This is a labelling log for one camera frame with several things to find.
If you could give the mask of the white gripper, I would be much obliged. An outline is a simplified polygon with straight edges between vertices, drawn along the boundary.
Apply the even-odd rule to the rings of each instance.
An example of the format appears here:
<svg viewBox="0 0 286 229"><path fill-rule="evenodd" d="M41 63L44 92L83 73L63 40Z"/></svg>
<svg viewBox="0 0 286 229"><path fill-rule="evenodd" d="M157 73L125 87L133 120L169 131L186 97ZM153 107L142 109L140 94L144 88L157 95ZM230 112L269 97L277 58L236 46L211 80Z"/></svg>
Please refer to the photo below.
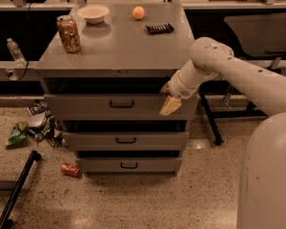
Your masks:
<svg viewBox="0 0 286 229"><path fill-rule="evenodd" d="M161 94L170 94L166 97L159 113L161 115L170 115L177 111L182 105L181 99L191 98L196 93L198 86L196 71L185 72L178 70L172 76L170 82L166 82L159 91Z"/></svg>

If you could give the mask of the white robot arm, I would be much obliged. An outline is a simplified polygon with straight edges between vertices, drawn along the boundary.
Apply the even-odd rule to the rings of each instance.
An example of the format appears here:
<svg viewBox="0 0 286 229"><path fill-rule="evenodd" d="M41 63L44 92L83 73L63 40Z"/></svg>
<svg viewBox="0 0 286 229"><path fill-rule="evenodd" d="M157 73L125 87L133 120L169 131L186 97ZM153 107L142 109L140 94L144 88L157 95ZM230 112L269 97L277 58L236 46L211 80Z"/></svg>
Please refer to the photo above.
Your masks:
<svg viewBox="0 0 286 229"><path fill-rule="evenodd" d="M159 113L170 115L204 82L221 76L267 115L244 151L236 229L286 229L286 76L234 57L210 37L196 39L190 60L166 83Z"/></svg>

